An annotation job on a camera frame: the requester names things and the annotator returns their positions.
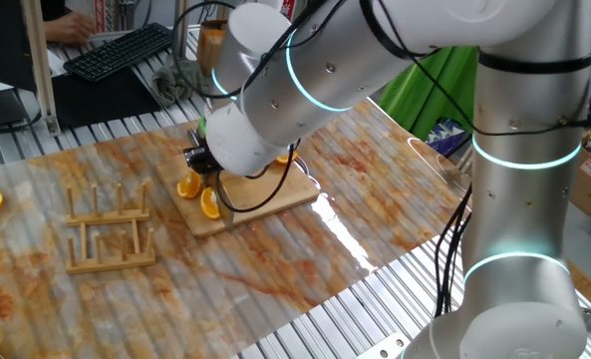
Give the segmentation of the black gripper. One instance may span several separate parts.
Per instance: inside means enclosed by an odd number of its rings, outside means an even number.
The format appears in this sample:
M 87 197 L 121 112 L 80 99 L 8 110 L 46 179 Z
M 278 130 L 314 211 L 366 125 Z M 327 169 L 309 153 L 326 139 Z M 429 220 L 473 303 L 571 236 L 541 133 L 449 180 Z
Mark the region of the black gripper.
M 198 146 L 183 150 L 186 164 L 199 174 L 202 182 L 218 182 L 222 166 L 215 159 L 208 146 Z

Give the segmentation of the bare person hand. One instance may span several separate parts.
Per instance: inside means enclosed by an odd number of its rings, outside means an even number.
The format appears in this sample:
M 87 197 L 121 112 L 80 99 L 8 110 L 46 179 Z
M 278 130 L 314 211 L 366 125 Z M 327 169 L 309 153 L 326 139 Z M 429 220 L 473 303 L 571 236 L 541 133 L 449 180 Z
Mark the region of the bare person hand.
M 94 34 L 94 21 L 81 13 L 72 12 L 59 19 L 44 23 L 46 40 L 49 43 L 80 45 Z

